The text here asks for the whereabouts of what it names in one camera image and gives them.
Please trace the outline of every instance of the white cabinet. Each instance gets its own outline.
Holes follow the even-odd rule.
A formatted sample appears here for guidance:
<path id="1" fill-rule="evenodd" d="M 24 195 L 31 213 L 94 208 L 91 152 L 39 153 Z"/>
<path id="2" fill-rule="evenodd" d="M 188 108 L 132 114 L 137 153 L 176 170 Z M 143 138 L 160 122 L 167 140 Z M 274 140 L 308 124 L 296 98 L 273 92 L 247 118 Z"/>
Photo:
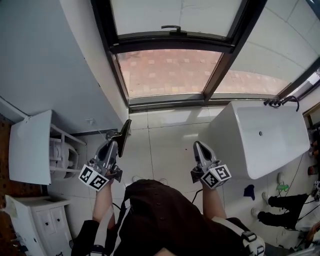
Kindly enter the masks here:
<path id="1" fill-rule="evenodd" d="M 16 198 L 6 195 L 7 205 L 14 204 L 11 215 L 14 230 L 32 256 L 70 256 L 72 239 L 65 213 L 69 200 L 43 197 Z"/>

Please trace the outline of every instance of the brown wooden surface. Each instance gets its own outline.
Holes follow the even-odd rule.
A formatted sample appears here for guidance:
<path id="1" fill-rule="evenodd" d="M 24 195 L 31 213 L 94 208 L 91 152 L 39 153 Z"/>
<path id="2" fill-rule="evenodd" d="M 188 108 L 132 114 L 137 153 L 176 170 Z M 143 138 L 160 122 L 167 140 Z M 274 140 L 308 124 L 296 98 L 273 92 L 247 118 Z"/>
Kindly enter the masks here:
<path id="1" fill-rule="evenodd" d="M 41 196 L 41 186 L 9 180 L 9 122 L 0 119 L 0 206 L 6 207 L 5 195 L 13 197 L 38 197 Z M 10 216 L 0 211 L 0 255 L 1 256 L 25 256 L 13 246 L 15 231 Z"/>

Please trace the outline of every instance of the wall outlet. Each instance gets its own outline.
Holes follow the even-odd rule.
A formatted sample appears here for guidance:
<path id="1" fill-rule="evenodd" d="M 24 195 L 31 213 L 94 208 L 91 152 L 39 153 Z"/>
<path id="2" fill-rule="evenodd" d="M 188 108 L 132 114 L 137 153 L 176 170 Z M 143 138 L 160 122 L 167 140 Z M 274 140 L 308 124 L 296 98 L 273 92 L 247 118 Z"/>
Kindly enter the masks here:
<path id="1" fill-rule="evenodd" d="M 94 118 L 87 118 L 86 121 L 91 126 L 95 126 L 97 124 L 97 122 Z"/>

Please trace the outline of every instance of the black shirt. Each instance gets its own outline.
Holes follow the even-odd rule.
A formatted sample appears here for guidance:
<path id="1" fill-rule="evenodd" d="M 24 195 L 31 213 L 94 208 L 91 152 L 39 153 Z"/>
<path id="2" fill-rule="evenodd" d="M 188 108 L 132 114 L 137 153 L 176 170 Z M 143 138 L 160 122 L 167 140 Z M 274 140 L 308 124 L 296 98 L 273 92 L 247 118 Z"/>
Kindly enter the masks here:
<path id="1" fill-rule="evenodd" d="M 114 249 L 118 229 L 121 243 L 114 255 L 152 256 L 166 248 L 179 255 L 246 255 L 242 239 L 231 229 L 205 218 L 198 208 L 179 191 L 155 180 L 138 180 L 125 190 L 119 220 L 107 231 L 105 254 Z M 230 222 L 248 230 L 237 218 Z M 94 244 L 99 223 L 84 222 L 72 249 L 72 256 L 85 256 Z"/>

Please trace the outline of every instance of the black window frame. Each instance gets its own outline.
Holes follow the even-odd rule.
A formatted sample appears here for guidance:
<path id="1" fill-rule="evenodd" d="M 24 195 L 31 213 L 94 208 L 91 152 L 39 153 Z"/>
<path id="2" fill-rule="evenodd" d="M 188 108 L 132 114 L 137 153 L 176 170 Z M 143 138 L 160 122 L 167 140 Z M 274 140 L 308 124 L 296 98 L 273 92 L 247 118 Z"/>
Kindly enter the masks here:
<path id="1" fill-rule="evenodd" d="M 213 97 L 214 92 L 246 43 L 266 3 L 267 0 L 242 0 L 227 36 L 196 32 L 176 35 L 172 34 L 171 31 L 149 31 L 118 35 L 111 0 L 91 0 L 107 59 L 129 112 L 177 107 L 224 106 L 232 100 L 265 100 L 276 96 L 234 93 L 234 97 L 229 98 Z M 220 52 L 221 56 L 202 93 L 129 98 L 117 54 L 159 49 L 214 51 Z M 293 92 L 319 67 L 320 57 L 277 96 L 283 98 Z"/>

